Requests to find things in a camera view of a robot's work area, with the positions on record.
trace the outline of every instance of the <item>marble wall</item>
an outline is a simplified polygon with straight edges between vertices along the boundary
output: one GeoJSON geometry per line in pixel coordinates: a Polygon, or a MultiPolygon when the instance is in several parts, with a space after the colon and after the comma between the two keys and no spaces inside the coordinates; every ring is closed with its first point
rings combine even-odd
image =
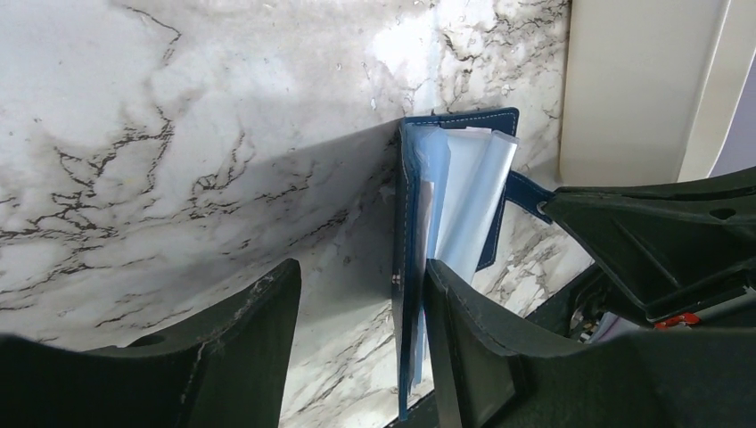
{"type": "MultiPolygon", "coordinates": [[[[555,186],[568,25],[567,0],[1,3],[0,329],[123,345],[295,257],[282,426],[386,424],[397,120],[518,107],[514,168],[555,186]]],[[[514,206],[501,236],[475,286],[521,314],[589,262],[514,206]]]]}

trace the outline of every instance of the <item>white stitching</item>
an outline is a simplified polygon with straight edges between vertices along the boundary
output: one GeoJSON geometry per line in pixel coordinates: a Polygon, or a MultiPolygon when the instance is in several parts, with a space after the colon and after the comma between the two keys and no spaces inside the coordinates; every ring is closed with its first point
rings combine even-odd
{"type": "MultiPolygon", "coordinates": [[[[428,121],[428,122],[414,122],[414,123],[412,123],[412,125],[428,125],[429,123],[466,122],[468,120],[473,120],[473,119],[477,119],[477,120],[480,120],[480,119],[490,119],[490,118],[497,118],[499,116],[514,116],[514,113],[508,111],[506,113],[490,114],[489,116],[471,116],[469,118],[464,118],[464,119],[448,119],[448,120],[446,120],[446,119],[438,119],[438,120],[431,120],[431,121],[428,121]]],[[[512,131],[511,131],[512,133],[514,133],[516,125],[517,125],[517,120],[514,121],[514,125],[513,125],[513,128],[512,128],[512,131]]]]}
{"type": "Polygon", "coordinates": [[[531,182],[529,180],[525,180],[523,177],[520,177],[518,175],[513,175],[512,178],[514,178],[515,180],[519,181],[520,183],[523,183],[524,185],[526,185],[527,187],[529,187],[531,190],[533,190],[533,192],[536,192],[536,193],[538,193],[539,195],[541,195],[541,196],[543,196],[545,198],[548,197],[548,191],[546,189],[538,187],[533,182],[531,182]]]}
{"type": "Polygon", "coordinates": [[[399,144],[401,146],[399,147],[399,163],[402,166],[402,173],[404,173],[404,181],[407,184],[407,187],[404,191],[404,240],[402,241],[402,271],[399,272],[399,286],[401,286],[402,292],[404,292],[407,288],[402,286],[402,284],[407,280],[407,221],[408,221],[408,215],[407,211],[409,210],[409,176],[407,175],[407,168],[404,165],[404,161],[402,158],[404,157],[404,145],[402,144],[402,135],[401,131],[399,131],[399,144]]]}

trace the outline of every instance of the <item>black plastic part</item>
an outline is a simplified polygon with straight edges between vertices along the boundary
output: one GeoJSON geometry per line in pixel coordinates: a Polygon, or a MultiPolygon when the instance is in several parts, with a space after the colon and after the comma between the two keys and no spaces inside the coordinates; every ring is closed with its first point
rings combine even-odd
{"type": "MultiPolygon", "coordinates": [[[[567,337],[570,333],[570,320],[577,308],[578,297],[585,295],[590,290],[601,290],[611,283],[597,265],[592,265],[537,307],[525,319],[551,333],[567,337]]],[[[406,421],[399,421],[397,418],[388,424],[387,428],[438,428],[438,426],[439,415],[436,406],[436,394],[435,391],[432,391],[412,406],[406,421]]]]}
{"type": "Polygon", "coordinates": [[[756,304],[743,306],[738,310],[717,317],[711,321],[700,323],[702,327],[732,328],[732,327],[756,327],[756,304]]]}
{"type": "Polygon", "coordinates": [[[582,345],[430,260],[425,307],[441,428],[753,426],[756,333],[645,331],[582,345]]]}
{"type": "Polygon", "coordinates": [[[0,336],[3,426],[277,427],[301,290],[286,260],[126,348],[0,336]]]}
{"type": "Polygon", "coordinates": [[[638,187],[562,187],[544,212],[655,322],[728,299],[756,267],[756,168],[638,187]]]}

